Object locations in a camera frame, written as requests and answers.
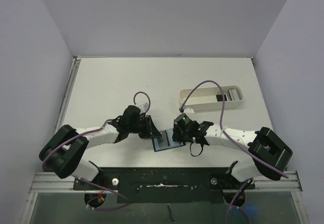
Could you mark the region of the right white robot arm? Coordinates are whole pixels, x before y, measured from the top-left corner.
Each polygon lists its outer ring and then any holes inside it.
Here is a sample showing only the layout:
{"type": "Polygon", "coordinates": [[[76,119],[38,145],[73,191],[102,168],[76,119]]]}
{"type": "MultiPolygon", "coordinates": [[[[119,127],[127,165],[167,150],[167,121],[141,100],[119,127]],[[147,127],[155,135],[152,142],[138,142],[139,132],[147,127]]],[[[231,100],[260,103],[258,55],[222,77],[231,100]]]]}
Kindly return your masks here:
{"type": "Polygon", "coordinates": [[[284,171],[293,152],[267,127],[257,131],[237,130],[209,121],[198,123],[182,113],[174,120],[172,138],[174,141],[197,143],[202,147],[221,146],[248,154],[249,160],[235,160],[228,168],[225,181],[231,188],[237,188],[244,181],[258,176],[273,181],[288,178],[284,171]]]}

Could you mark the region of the black credit card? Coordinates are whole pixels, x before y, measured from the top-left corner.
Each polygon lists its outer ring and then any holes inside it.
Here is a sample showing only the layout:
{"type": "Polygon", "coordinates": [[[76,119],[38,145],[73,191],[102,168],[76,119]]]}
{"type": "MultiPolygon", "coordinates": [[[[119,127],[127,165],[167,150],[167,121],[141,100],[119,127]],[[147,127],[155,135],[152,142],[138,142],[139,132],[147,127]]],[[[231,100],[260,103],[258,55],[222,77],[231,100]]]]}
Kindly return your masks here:
{"type": "Polygon", "coordinates": [[[168,148],[170,146],[167,131],[161,132],[161,137],[157,139],[157,146],[159,149],[168,148]]]}

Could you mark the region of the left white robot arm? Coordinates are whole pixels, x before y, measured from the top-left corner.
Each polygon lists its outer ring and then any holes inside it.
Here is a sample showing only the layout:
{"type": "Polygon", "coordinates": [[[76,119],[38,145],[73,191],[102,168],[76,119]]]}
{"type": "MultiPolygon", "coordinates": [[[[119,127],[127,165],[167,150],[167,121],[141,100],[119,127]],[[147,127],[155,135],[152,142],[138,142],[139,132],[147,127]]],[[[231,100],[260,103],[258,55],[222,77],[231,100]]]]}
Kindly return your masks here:
{"type": "Polygon", "coordinates": [[[119,143],[130,134],[137,134],[144,140],[161,137],[145,108],[129,105],[122,115],[107,119],[100,127],[74,128],[69,124],[60,127],[38,157],[43,168],[59,178],[73,176],[84,179],[91,189],[97,189],[103,183],[103,176],[99,167],[83,159],[84,152],[102,144],[119,143]]]}

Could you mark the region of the blue card holder wallet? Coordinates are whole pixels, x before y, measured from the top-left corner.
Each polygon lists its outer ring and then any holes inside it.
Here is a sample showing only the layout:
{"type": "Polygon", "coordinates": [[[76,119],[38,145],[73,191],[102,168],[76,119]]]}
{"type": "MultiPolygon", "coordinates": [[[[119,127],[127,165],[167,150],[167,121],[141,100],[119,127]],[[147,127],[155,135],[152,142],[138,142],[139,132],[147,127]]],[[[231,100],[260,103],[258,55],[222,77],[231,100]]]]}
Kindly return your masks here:
{"type": "Polygon", "coordinates": [[[166,129],[164,131],[161,131],[160,133],[161,133],[161,137],[152,139],[152,145],[155,152],[186,146],[186,143],[173,140],[172,129],[166,129]]]}

